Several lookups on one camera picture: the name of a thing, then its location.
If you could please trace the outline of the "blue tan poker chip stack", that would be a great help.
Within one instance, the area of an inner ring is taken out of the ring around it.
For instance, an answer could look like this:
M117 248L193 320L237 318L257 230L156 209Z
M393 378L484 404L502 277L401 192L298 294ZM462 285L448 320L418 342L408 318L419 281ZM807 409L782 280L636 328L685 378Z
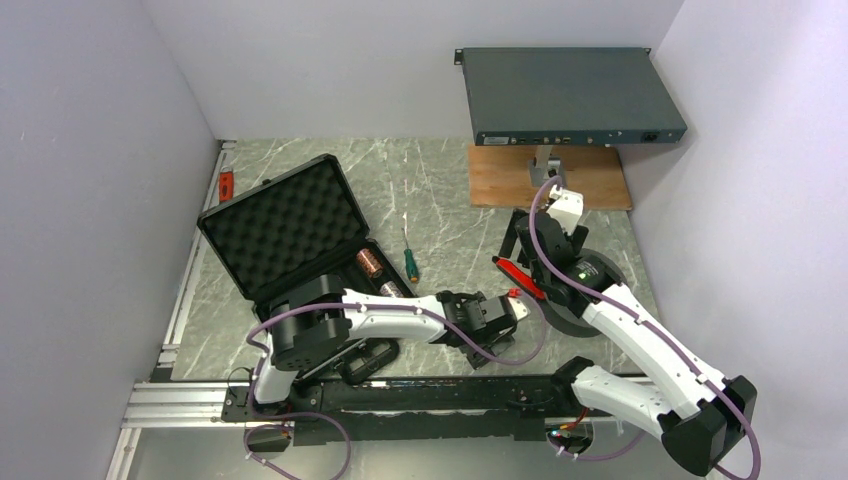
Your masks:
M405 298L406 295L400 287L393 281L387 281L379 287L382 296L392 298Z

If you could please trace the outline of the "orange black poker chip stack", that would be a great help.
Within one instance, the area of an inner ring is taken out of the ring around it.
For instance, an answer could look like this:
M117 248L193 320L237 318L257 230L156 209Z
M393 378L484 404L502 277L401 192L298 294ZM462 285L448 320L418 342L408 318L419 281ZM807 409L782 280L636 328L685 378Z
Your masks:
M363 248L357 252L356 260L360 268L369 278L379 278L384 266L378 257L368 248Z

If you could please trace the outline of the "black poker set case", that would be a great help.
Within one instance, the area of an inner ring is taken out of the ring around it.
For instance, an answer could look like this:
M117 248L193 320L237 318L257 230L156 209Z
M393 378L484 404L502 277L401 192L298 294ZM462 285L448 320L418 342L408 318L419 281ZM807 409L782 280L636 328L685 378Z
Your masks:
M387 281L406 297L414 294L406 274L371 238L340 162L329 153L204 212L197 225L259 321L275 299L324 274L369 295ZM363 248L382 262L379 278L358 265Z

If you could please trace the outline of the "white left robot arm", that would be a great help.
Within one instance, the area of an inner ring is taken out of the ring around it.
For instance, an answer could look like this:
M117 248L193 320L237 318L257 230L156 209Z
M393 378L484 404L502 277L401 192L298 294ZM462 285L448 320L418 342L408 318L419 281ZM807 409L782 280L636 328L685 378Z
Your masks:
M298 374L314 369L359 339L404 339L463 346L483 354L529 314L509 295L442 291L396 298L361 293L334 274L322 275L275 299L246 341L262 351L248 407L264 420L279 417Z

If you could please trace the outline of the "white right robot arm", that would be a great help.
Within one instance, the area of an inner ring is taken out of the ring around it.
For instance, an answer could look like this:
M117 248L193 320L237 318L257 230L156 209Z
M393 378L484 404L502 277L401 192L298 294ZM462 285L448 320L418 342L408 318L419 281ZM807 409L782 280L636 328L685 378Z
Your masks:
M608 258L585 251L588 234L549 211L516 209L496 262L507 273L520 249L513 281L543 302L549 323L567 334L603 335L651 379L652 388L623 380L586 358L561 367L551 388L557 411L574 415L599 409L657 438L684 470L705 476L734 475L722 462L742 439L749 442L749 478L762 473L762 450L752 427L758 392L739 375L730 378L700 359L643 307Z

